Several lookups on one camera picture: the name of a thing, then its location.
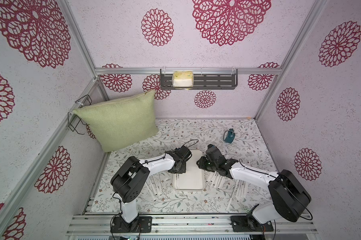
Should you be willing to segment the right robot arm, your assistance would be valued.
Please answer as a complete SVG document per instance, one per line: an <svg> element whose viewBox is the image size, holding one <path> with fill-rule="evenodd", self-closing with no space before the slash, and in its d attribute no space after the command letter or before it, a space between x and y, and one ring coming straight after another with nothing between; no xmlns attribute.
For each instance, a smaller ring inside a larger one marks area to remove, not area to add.
<svg viewBox="0 0 361 240"><path fill-rule="evenodd" d="M253 207L246 216L259 225L278 219L295 223L308 211L311 197L291 171L270 172L245 165L241 160L226 159L214 145L207 146L205 156L196 164L202 170L267 190L271 200Z"/></svg>

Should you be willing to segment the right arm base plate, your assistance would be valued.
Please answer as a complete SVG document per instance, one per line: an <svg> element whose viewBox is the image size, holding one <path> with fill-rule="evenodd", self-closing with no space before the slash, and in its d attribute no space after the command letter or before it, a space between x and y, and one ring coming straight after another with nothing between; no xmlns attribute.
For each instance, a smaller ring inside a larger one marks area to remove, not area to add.
<svg viewBox="0 0 361 240"><path fill-rule="evenodd" d="M271 222L260 224L255 218L248 216L231 216L231 226L234 232L273 232Z"/></svg>

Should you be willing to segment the white storage tray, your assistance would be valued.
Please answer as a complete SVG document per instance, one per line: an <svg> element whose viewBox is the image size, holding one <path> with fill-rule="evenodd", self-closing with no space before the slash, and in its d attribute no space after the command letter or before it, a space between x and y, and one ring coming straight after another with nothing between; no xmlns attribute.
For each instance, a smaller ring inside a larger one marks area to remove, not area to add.
<svg viewBox="0 0 361 240"><path fill-rule="evenodd" d="M186 162L186 173L181 174L181 189L177 191L202 191L205 188L204 170L198 168L196 162L203 156L200 150L191 150L192 157Z"/></svg>

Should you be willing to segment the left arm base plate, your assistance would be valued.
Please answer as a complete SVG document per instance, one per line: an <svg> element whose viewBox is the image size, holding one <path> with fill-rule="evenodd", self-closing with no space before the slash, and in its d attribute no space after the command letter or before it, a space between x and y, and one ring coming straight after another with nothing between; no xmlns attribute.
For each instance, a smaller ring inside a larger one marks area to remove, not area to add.
<svg viewBox="0 0 361 240"><path fill-rule="evenodd" d="M110 222L110 232L119 233L150 233L152 227L152 217L135 218L131 223L127 223L121 216L114 216Z"/></svg>

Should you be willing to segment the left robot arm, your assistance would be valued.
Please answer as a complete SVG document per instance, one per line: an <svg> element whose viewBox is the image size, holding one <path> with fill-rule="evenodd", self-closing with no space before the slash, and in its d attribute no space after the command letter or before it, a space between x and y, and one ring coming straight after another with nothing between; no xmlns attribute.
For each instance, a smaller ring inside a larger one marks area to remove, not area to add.
<svg viewBox="0 0 361 240"><path fill-rule="evenodd" d="M138 218L136 198L150 176L160 172L184 174L191 157L191 150L185 146L151 159L129 157L110 180L112 197L120 203L121 219L130 224Z"/></svg>

